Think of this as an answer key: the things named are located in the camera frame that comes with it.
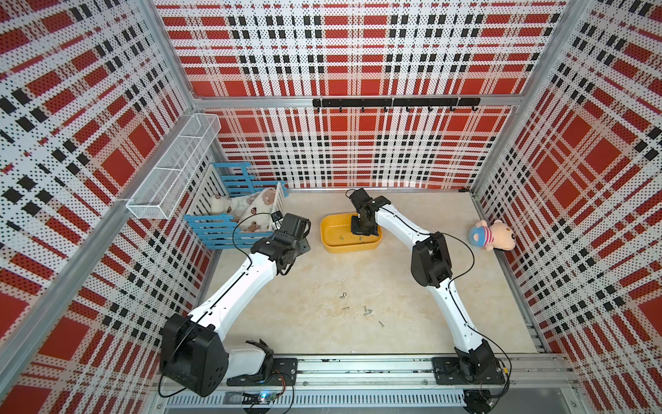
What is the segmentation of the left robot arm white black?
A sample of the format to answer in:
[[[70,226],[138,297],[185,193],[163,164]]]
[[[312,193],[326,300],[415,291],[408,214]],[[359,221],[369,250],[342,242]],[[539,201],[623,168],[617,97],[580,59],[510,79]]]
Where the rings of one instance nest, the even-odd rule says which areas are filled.
[[[160,379],[207,397],[220,384],[265,385],[277,377],[274,351],[264,341],[240,346],[223,344],[237,317],[260,290],[290,272],[296,259],[310,250],[310,220],[287,213],[278,228],[258,240],[233,276],[188,315],[174,314],[160,330]]]

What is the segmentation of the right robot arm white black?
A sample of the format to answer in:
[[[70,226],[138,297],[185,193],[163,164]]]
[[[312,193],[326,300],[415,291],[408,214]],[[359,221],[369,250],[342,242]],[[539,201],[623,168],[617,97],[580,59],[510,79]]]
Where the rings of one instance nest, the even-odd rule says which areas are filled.
[[[460,379],[484,384],[501,374],[500,382],[508,387],[511,367],[501,364],[491,348],[493,341],[478,331],[461,301],[446,235],[414,224],[389,199],[372,198],[363,188],[350,189],[346,196],[357,213],[351,219],[353,234],[377,236],[385,229],[410,249],[410,272],[414,280],[431,293],[448,324],[459,359]]]

